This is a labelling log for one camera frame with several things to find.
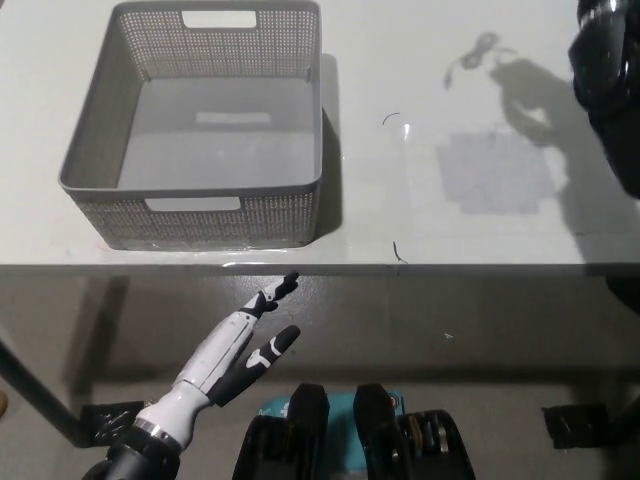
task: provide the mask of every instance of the mechanical part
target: mechanical part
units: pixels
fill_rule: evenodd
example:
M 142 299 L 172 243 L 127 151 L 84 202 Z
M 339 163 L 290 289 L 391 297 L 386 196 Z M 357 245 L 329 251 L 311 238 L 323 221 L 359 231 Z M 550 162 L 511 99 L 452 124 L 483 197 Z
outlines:
M 354 415 L 370 480 L 474 480 L 466 449 L 443 411 L 390 415 L 381 385 L 358 388 Z
M 317 478 L 328 418 L 329 401 L 322 386 L 300 385 L 289 400 L 287 418 L 253 419 L 233 480 Z
M 640 198 L 640 2 L 580 0 L 569 49 L 576 98 L 624 190 Z
M 298 327 L 289 326 L 255 350 L 244 365 L 231 368 L 249 343 L 256 322 L 265 312 L 278 307 L 277 300 L 297 288 L 297 278 L 297 273 L 291 273 L 272 283 L 220 322 L 187 362 L 169 393 L 139 411 L 133 426 L 109 449 L 106 460 L 92 469 L 88 478 L 174 479 L 179 455 L 193 438 L 198 413 L 233 400 L 298 338 Z

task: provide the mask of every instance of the white table surface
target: white table surface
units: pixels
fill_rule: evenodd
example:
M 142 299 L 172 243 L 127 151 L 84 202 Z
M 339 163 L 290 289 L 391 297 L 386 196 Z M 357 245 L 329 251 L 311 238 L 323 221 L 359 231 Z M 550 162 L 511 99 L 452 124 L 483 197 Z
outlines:
M 113 251 L 57 176 L 115 3 L 6 0 L 0 9 L 0 267 L 398 274 L 640 262 L 638 205 L 568 84 L 571 0 L 321 1 L 324 104 L 342 147 L 342 188 L 332 187 L 340 226 L 289 251 Z M 456 64 L 487 32 L 510 50 L 477 68 Z

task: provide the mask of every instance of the gray floor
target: gray floor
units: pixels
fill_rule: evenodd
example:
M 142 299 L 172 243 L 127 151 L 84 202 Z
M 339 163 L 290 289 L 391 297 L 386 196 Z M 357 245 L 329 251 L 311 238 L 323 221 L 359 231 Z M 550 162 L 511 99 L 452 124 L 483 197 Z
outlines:
M 265 281 L 2 279 L 0 336 L 73 408 L 157 398 Z M 479 479 L 640 478 L 631 449 L 552 450 L 540 411 L 593 400 L 616 409 L 632 394 L 640 318 L 600 280 L 304 278 L 254 341 L 292 321 L 303 331 L 294 351 L 224 411 L 201 415 L 179 478 L 230 478 L 255 410 L 301 381 L 331 391 L 382 381 L 409 410 L 447 409 Z M 74 450 L 8 392 L 0 478 L 80 478 L 104 454 Z

